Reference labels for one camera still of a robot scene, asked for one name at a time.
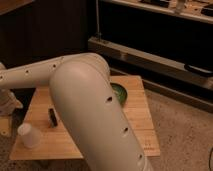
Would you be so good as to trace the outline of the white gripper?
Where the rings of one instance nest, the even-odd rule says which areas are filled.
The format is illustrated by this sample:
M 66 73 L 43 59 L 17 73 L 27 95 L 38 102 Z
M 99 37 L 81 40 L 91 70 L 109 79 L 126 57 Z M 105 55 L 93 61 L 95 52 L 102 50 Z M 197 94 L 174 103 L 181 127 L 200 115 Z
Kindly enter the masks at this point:
M 15 109 L 22 109 L 23 104 L 10 90 L 0 90 L 0 116 L 11 115 Z

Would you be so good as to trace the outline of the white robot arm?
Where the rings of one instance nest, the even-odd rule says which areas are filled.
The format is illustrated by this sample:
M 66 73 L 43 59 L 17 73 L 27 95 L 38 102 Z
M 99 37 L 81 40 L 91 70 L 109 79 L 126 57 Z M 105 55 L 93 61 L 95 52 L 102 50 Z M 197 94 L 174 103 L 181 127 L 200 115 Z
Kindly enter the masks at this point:
M 91 171 L 154 171 L 96 53 L 0 71 L 0 89 L 47 86 L 55 110 Z

